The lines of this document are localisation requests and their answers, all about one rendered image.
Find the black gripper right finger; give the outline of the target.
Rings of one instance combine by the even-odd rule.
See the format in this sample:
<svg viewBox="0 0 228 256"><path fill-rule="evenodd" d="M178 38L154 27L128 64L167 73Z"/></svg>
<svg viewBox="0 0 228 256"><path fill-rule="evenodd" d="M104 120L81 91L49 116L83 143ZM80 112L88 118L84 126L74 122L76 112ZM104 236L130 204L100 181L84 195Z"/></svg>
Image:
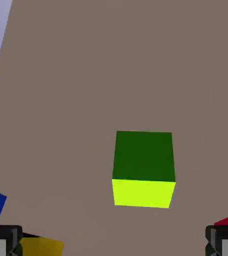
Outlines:
<svg viewBox="0 0 228 256"><path fill-rule="evenodd" d="M205 238L205 256L228 256L228 225L208 225Z"/></svg>

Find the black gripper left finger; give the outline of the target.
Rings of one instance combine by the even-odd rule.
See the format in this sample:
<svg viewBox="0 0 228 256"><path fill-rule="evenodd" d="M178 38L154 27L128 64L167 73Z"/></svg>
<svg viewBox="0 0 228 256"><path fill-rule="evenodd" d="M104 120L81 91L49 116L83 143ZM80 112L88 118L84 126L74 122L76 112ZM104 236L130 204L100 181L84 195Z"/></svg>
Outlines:
<svg viewBox="0 0 228 256"><path fill-rule="evenodd" d="M23 256L22 238L21 226L0 225L0 256Z"/></svg>

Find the small yellow cube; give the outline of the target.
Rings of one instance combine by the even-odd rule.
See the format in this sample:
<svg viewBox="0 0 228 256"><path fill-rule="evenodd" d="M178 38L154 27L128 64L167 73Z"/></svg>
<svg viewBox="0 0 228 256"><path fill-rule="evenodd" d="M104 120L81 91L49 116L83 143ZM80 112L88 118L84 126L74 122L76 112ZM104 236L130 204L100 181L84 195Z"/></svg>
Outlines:
<svg viewBox="0 0 228 256"><path fill-rule="evenodd" d="M22 256L63 256L64 243L59 240L23 233Z"/></svg>

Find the small green cube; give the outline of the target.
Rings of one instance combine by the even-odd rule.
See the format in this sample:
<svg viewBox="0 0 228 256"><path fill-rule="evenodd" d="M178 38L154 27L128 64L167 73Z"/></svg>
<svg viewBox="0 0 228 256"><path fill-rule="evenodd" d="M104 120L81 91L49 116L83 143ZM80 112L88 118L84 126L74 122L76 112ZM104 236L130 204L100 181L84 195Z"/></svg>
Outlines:
<svg viewBox="0 0 228 256"><path fill-rule="evenodd" d="M168 209L175 185L170 132L117 131L112 172L116 206Z"/></svg>

